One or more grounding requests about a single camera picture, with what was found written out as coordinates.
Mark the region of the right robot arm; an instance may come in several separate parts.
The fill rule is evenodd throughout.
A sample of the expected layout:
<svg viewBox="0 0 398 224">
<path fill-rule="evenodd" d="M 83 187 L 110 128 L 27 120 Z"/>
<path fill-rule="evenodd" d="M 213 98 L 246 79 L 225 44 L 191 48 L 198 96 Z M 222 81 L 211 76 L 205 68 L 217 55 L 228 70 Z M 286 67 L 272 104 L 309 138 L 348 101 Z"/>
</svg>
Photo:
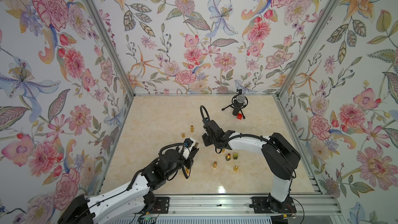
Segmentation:
<svg viewBox="0 0 398 224">
<path fill-rule="evenodd" d="M 225 150 L 245 150 L 263 155 L 274 174 L 273 185 L 267 197 L 252 197 L 251 205 L 256 214 L 295 214 L 294 200 L 290 196 L 295 170 L 301 160 L 299 152 L 280 134 L 258 136 L 229 130 L 223 131 L 210 119 L 205 106 L 200 106 L 204 130 L 202 135 L 205 146 L 213 145 L 216 153 Z"/>
</svg>

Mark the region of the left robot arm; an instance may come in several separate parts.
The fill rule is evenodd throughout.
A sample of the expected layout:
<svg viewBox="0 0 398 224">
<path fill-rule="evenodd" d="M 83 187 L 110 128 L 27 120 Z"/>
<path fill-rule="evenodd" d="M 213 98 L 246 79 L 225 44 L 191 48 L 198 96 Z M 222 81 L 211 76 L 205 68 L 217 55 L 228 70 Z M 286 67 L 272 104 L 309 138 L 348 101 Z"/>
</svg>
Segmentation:
<svg viewBox="0 0 398 224">
<path fill-rule="evenodd" d="M 175 178 L 179 171 L 189 178 L 198 142 L 185 139 L 167 145 L 132 180 L 114 190 L 94 197 L 76 197 L 58 220 L 59 224 L 111 224 L 129 214 L 145 215 L 153 210 L 154 191 Z"/>
</svg>

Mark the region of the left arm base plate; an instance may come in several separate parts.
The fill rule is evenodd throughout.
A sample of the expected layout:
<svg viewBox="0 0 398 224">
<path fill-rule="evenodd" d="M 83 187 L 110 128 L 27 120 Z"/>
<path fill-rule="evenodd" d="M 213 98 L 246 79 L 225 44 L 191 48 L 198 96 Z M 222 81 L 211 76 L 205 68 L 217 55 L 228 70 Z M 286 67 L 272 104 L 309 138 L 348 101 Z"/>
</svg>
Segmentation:
<svg viewBox="0 0 398 224">
<path fill-rule="evenodd" d="M 143 214 L 168 214 L 170 207 L 170 197 L 155 197 L 154 201 L 144 201 L 143 206 L 135 203 L 135 208 L 131 209 L 130 215 L 143 215 Z"/>
</svg>

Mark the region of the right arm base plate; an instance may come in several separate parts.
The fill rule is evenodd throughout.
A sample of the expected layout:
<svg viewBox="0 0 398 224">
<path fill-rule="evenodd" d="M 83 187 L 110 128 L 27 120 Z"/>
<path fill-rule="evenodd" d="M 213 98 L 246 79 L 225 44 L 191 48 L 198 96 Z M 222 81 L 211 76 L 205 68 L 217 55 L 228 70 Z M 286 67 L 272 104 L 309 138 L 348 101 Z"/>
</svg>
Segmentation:
<svg viewBox="0 0 398 224">
<path fill-rule="evenodd" d="M 250 207 L 255 214 L 296 214 L 297 210 L 293 199 L 288 196 L 285 201 L 279 202 L 271 195 L 267 197 L 252 197 Z"/>
</svg>

